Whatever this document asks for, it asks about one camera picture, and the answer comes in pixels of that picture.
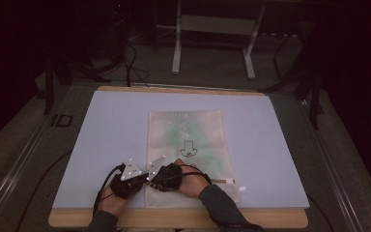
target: gray carpet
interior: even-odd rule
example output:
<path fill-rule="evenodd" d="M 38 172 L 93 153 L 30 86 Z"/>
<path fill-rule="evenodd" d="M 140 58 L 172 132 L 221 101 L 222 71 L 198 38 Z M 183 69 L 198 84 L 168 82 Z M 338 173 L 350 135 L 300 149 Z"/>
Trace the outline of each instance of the gray carpet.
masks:
<path fill-rule="evenodd" d="M 280 40 L 275 37 L 263 36 L 258 39 L 252 55 L 257 74 L 254 81 L 246 78 L 241 43 L 218 46 L 211 42 L 198 43 L 190 38 L 185 39 L 181 72 L 172 75 L 174 46 L 172 36 L 169 35 L 161 38 L 157 44 L 132 43 L 136 49 L 133 66 L 148 72 L 149 76 L 146 78 L 145 72 L 137 71 L 151 86 L 164 84 L 253 91 L 278 81 L 271 57 L 279 43 Z M 292 64 L 299 49 L 300 42 L 295 38 L 287 43 L 278 56 L 282 70 Z M 129 60 L 134 57 L 133 54 L 128 48 Z M 113 84 L 124 84 L 126 70 L 121 67 L 104 77 L 112 78 Z M 0 231 L 16 229 L 22 211 L 44 171 L 74 145 L 93 91 L 100 85 L 78 73 L 75 78 L 70 89 L 57 85 L 58 106 L 53 109 L 52 115 L 42 116 L 44 102 L 32 99 L 0 132 L 1 182 L 16 158 L 22 154 L 22 149 L 27 147 L 34 131 L 43 128 L 21 178 L 0 211 Z M 131 78 L 138 77 L 132 72 Z M 321 97 L 321 107 L 325 114 L 319 115 L 320 129 L 313 130 L 306 120 L 307 108 L 294 99 L 293 89 L 295 84 L 271 94 L 270 97 L 305 190 L 328 215 L 334 231 L 371 231 L 371 179 L 353 141 L 330 104 L 327 93 L 323 92 Z M 71 127 L 50 127 L 54 113 L 72 115 L 74 118 Z M 47 219 L 68 159 L 69 157 L 61 159 L 43 179 L 20 231 L 63 231 L 50 227 Z M 334 167 L 333 173 L 327 169 L 326 164 L 329 162 Z M 335 178 L 340 181 L 340 186 L 332 182 Z M 344 192 L 357 215 L 356 227 L 347 221 L 347 214 L 338 200 Z M 309 225 L 298 231 L 328 231 L 327 222 L 313 203 L 306 213 Z"/>

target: dark background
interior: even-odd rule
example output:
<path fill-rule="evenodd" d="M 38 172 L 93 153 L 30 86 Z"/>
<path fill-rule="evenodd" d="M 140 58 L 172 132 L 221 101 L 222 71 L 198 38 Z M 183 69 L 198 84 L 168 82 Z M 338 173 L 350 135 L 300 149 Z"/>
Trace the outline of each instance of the dark background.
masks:
<path fill-rule="evenodd" d="M 201 1 L 189 3 L 185 10 L 195 14 L 204 10 Z M 323 88 L 371 175 L 371 1 L 337 3 L 342 10 L 325 13 L 314 32 L 317 40 L 307 52 L 324 53 L 320 61 L 326 67 Z M 175 25 L 175 1 L 134 0 L 131 7 L 132 23 L 150 35 L 155 24 Z M 290 7 L 272 4 L 261 30 L 283 32 Z M 205 13 L 208 10 L 212 15 L 231 12 L 236 17 L 252 16 L 250 11 L 232 11 L 219 5 L 207 8 Z M 56 42 L 72 56 L 82 57 L 87 54 L 84 33 L 71 0 L 0 0 L 0 130 L 37 94 L 34 78 L 43 72 L 47 41 Z"/>

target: table leg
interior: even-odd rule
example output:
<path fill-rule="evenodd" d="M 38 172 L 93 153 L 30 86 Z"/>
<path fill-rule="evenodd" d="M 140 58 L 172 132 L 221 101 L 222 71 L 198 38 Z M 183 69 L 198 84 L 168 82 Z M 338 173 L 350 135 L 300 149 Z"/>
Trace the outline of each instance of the table leg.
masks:
<path fill-rule="evenodd" d="M 248 79 L 255 79 L 254 68 L 252 66 L 252 60 L 251 60 L 251 51 L 252 51 L 252 47 L 254 46 L 255 39 L 258 36 L 258 31 L 261 26 L 261 21 L 264 15 L 264 11 L 265 11 L 265 6 L 262 6 L 260 13 L 258 13 L 257 20 L 254 22 L 254 27 L 252 29 L 251 40 L 249 42 L 249 45 L 247 48 L 243 49 L 243 59 L 245 61 L 245 68 L 246 68 L 246 74 L 248 75 Z"/>
<path fill-rule="evenodd" d="M 174 58 L 173 58 L 173 68 L 171 69 L 171 73 L 178 74 L 180 72 L 180 60 L 182 57 L 182 42 L 181 42 L 181 34 L 182 34 L 182 1 L 177 0 L 177 26 L 176 26 L 176 47 L 174 50 Z"/>

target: sleeve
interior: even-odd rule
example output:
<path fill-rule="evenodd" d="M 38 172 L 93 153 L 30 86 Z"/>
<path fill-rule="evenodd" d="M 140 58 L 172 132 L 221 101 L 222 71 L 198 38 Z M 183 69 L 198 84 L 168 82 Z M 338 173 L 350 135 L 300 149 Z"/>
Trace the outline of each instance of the sleeve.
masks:
<path fill-rule="evenodd" d="M 250 224 L 234 201 L 227 195 L 225 191 L 216 185 L 206 186 L 198 196 L 203 205 L 209 212 L 212 220 L 220 221 L 229 224 Z M 230 228 L 218 224 L 221 231 L 234 232 L 234 231 L 255 231 L 253 228 Z"/>
<path fill-rule="evenodd" d="M 96 211 L 86 232 L 115 232 L 118 220 L 116 216 L 106 211 Z"/>

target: hand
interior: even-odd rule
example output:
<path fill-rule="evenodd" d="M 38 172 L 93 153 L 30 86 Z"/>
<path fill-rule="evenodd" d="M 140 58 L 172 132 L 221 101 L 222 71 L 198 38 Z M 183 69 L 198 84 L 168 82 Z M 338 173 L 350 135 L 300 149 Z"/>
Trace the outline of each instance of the hand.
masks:
<path fill-rule="evenodd" d="M 122 199 L 113 193 L 110 186 L 107 186 L 101 193 L 100 199 L 102 200 L 99 202 L 98 210 L 106 211 L 118 218 L 133 196 L 129 199 Z"/>
<path fill-rule="evenodd" d="M 181 159 L 177 159 L 175 164 L 185 164 Z M 182 166 L 183 173 L 187 172 L 196 172 L 197 169 L 190 167 L 190 166 Z M 197 198 L 200 195 L 200 192 L 208 186 L 209 183 L 207 180 L 200 175 L 187 175 L 184 176 L 182 179 L 182 184 L 180 185 L 178 191 L 188 197 Z"/>

